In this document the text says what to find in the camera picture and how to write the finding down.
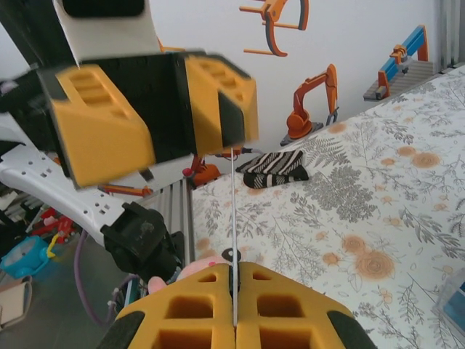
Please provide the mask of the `red plastic toy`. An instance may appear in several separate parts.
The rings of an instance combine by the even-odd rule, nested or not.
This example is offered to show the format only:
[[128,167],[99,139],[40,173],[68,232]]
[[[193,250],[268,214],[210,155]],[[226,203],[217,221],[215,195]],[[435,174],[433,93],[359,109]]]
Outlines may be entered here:
[[69,217],[48,208],[39,215],[39,220],[32,225],[32,236],[39,236],[52,247],[66,244],[79,232],[79,227]]

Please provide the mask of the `dark blue VIP card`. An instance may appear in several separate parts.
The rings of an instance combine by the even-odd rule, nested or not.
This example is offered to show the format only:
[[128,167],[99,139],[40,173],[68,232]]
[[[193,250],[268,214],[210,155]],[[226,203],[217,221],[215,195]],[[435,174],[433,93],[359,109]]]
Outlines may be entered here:
[[232,298],[232,323],[234,327],[238,325],[238,292],[239,292],[239,258],[238,258],[238,239],[235,207],[235,165],[234,165],[234,148],[230,149],[231,159],[231,225],[232,225],[232,265],[231,265],[231,282],[230,293]]

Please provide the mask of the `pink plush polka-dot dress toy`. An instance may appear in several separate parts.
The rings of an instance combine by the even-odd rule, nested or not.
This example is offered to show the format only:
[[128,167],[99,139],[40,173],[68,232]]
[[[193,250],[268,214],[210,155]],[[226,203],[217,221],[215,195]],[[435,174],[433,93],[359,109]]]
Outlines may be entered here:
[[175,281],[180,281],[183,278],[217,264],[232,265],[232,263],[228,259],[225,259],[222,255],[217,254],[216,252],[208,253],[206,256],[187,264],[183,269],[176,271],[168,281],[164,281],[160,276],[151,277],[147,283],[147,293],[153,294],[161,291],[163,288],[173,284]]

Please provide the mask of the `floral table mat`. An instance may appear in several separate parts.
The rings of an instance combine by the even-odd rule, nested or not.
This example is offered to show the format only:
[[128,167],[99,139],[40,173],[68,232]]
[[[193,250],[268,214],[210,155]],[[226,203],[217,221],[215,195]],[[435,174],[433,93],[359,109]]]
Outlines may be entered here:
[[[347,306],[379,349],[465,349],[434,311],[465,268],[465,65],[295,145],[310,175],[235,176],[246,261]],[[196,255],[231,239],[231,176],[193,192]]]

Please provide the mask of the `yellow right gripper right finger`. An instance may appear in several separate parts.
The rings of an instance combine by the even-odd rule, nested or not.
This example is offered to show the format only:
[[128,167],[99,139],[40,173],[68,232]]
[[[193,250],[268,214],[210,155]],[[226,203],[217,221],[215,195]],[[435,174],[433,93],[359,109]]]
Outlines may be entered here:
[[340,302],[252,262],[239,276],[236,349],[373,349]]

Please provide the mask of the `black white striped sock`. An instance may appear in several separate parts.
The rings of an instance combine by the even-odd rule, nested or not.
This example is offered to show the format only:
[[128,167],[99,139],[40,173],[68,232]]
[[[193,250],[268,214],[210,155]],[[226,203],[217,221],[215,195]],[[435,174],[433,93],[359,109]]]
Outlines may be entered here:
[[244,184],[253,189],[270,188],[290,182],[308,181],[300,150],[264,153],[240,165],[236,172],[243,175]]

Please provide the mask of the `blue patterned card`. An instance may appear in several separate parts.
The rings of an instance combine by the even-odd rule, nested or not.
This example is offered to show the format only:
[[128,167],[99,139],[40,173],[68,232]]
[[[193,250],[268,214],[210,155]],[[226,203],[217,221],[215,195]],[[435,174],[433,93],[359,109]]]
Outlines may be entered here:
[[451,296],[444,310],[457,328],[465,331],[465,294],[461,290]]

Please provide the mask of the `wide aluminium base rail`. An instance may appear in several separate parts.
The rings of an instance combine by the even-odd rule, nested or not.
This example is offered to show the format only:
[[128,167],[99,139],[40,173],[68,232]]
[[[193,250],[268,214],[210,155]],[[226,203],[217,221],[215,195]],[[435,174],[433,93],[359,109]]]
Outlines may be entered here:
[[154,195],[153,208],[163,215],[169,232],[182,234],[183,247],[179,253],[185,265],[195,259],[192,204],[192,189],[185,178],[157,190]]

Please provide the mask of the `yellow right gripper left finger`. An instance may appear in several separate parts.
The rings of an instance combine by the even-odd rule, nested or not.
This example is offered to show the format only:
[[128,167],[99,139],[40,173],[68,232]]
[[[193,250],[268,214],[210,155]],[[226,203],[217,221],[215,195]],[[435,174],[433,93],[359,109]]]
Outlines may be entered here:
[[97,349],[235,349],[230,266],[208,267],[127,305]]

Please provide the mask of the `blue toy clock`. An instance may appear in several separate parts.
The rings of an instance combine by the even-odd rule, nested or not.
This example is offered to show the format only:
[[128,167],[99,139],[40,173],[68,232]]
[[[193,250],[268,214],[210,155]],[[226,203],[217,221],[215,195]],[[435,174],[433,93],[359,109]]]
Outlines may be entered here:
[[49,262],[48,246],[39,236],[27,237],[2,257],[0,269],[13,278],[34,276]]

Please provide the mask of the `orange claw gripper wall sticker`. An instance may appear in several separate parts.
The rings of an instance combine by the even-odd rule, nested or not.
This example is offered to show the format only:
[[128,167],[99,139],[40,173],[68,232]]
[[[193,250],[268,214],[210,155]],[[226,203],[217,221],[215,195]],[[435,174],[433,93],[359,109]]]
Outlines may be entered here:
[[261,3],[259,7],[240,6],[240,12],[258,14],[262,19],[264,33],[267,42],[267,50],[244,49],[246,54],[269,55],[287,57],[288,53],[282,51],[276,42],[275,29],[285,28],[289,30],[305,31],[310,18],[310,0],[297,0],[299,2],[299,15],[295,24],[282,23],[280,17],[290,0],[253,0]]

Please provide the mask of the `blue orange gantry wall sticker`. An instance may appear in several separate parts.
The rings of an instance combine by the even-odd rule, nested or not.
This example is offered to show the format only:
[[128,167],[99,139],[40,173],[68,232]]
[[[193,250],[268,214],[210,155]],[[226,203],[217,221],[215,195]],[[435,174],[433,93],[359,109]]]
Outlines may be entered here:
[[418,25],[403,43],[394,46],[363,99],[379,101],[401,94],[433,75],[434,63],[429,60],[426,27]]

